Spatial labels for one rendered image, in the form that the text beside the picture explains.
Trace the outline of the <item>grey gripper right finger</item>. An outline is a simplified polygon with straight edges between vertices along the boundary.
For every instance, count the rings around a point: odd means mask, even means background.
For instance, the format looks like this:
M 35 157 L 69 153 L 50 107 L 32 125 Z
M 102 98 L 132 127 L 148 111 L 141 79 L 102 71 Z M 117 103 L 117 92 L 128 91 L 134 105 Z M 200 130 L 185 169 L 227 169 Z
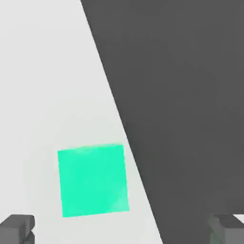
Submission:
M 231 214 L 209 217 L 209 244 L 244 244 L 244 223 Z

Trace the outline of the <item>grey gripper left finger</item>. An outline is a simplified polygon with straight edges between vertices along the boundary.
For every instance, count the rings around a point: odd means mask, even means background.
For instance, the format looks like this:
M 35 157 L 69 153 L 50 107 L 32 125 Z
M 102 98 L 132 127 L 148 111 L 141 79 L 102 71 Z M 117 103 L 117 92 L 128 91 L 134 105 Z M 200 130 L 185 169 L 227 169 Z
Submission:
M 35 244 L 35 218 L 27 214 L 11 214 L 0 223 L 0 244 Z

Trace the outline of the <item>small green cube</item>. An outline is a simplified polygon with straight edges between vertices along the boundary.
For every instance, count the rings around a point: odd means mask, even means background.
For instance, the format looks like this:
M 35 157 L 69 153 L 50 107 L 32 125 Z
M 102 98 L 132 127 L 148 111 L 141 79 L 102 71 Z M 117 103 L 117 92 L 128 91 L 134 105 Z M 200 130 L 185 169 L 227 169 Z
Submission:
M 57 155 L 63 217 L 129 210 L 123 145 L 85 146 Z

